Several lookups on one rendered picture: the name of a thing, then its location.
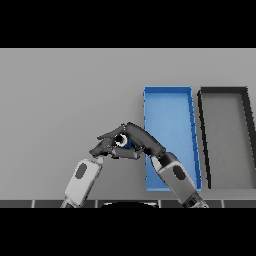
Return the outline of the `blue bin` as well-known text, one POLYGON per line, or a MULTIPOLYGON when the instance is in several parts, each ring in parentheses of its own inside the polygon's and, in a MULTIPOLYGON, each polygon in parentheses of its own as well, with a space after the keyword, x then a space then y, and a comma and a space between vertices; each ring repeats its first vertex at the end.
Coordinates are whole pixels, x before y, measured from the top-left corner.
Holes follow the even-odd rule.
POLYGON ((183 164, 202 188, 194 100, 191 86, 145 86, 144 129, 183 164))

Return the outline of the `blue pipe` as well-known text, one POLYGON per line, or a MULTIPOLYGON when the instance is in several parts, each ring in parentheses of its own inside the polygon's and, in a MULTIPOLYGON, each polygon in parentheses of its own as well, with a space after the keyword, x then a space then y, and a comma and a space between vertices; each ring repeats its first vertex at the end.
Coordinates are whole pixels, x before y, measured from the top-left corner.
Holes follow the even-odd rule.
POLYGON ((116 135, 114 138, 115 145, 121 148, 130 148, 131 141, 125 134, 116 135))

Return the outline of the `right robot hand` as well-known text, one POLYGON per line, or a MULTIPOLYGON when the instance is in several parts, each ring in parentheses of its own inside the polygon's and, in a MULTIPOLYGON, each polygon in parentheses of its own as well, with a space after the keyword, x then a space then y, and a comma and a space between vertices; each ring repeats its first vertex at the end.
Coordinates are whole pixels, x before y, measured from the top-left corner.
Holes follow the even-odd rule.
POLYGON ((124 133, 145 154, 156 156, 158 159, 161 159, 166 154, 166 149, 152 135, 138 125, 128 122, 125 125, 124 133))

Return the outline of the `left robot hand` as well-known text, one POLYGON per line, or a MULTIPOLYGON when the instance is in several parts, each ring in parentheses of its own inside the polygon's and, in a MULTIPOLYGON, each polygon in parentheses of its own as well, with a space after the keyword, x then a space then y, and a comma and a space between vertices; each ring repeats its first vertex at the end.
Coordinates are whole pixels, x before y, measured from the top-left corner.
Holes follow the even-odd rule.
POLYGON ((125 124, 121 124, 118 128, 104 135, 98 136, 99 143, 89 151, 89 153, 97 158, 99 156, 110 155, 113 159, 139 159, 142 149, 137 148, 132 142, 130 148, 121 148, 115 145, 114 138, 116 135, 125 134, 125 124))

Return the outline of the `dark grey bin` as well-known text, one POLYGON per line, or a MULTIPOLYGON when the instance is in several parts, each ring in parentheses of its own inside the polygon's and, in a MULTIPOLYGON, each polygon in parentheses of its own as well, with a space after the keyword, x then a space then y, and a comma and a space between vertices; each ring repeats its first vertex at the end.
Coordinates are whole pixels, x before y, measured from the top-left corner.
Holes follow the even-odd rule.
POLYGON ((209 189, 256 189, 256 130, 247 87, 197 93, 209 189))

